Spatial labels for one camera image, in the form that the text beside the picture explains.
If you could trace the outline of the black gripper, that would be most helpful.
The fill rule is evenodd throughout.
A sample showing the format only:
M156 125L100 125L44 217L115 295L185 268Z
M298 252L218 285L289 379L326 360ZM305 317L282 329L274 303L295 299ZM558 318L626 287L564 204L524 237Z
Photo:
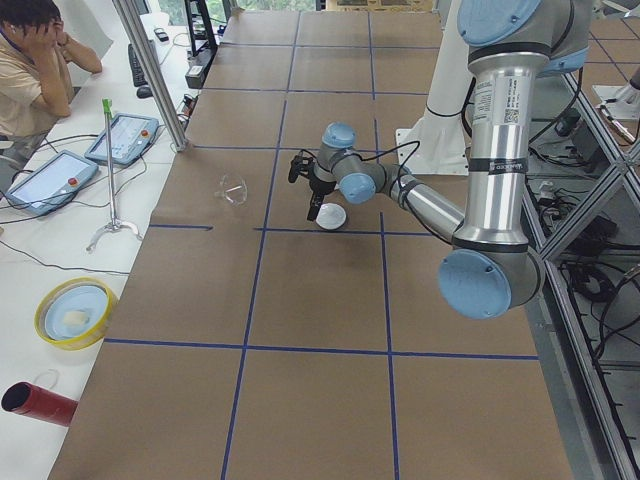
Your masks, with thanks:
M307 213L308 221L315 221L323 205L323 196L334 191L334 182L321 179L315 170L316 156L305 149L296 153L290 162L288 182L295 183L299 177L308 180L312 191Z

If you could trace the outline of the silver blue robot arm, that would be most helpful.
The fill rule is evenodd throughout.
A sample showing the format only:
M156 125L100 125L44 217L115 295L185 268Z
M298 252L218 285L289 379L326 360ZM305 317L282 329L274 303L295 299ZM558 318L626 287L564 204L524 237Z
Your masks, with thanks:
M312 191L307 217L339 192L361 204L385 194L450 244L438 284L447 303L473 319L490 319L531 300L544 281L542 263L521 228L531 108L539 77L580 68L587 57L589 1L456 1L448 12L435 76L456 73L455 114L473 106L470 153L430 161L430 172L460 168L468 177L464 208L417 178L412 163L379 164L354 149L347 124L326 128L317 154L298 154L288 178Z

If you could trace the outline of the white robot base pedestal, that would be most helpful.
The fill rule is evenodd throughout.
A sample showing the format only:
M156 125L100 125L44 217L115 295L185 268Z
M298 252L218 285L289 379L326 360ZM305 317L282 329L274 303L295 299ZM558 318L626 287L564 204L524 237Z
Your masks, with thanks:
M462 2L451 2L423 116L396 131L398 158L415 175L468 174L462 109L472 81L469 48L457 26Z

